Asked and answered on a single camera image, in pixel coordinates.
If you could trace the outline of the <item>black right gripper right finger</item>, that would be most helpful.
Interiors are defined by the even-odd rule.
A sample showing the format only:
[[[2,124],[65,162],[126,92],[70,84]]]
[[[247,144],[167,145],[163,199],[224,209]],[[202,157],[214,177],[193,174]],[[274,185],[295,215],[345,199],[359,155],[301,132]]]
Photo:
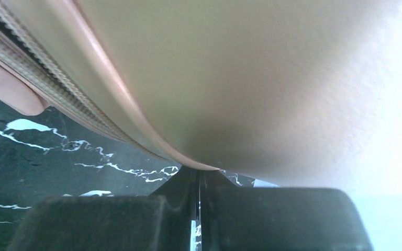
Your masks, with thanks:
[[[372,250],[348,195],[329,188],[238,187],[199,175],[203,250]]]

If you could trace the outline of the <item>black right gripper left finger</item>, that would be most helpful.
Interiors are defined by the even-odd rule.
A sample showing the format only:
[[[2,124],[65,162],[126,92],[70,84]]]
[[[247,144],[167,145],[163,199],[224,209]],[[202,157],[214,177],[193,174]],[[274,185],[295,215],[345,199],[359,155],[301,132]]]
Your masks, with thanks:
[[[8,250],[189,250],[197,178],[181,167],[148,196],[47,198]]]

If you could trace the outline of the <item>pink hard-shell suitcase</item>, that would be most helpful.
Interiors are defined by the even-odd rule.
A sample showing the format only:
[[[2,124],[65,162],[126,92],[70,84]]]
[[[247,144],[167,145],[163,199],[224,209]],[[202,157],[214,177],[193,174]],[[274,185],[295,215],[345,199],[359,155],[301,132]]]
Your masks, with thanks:
[[[0,1],[0,66],[158,158],[402,192],[402,1]]]

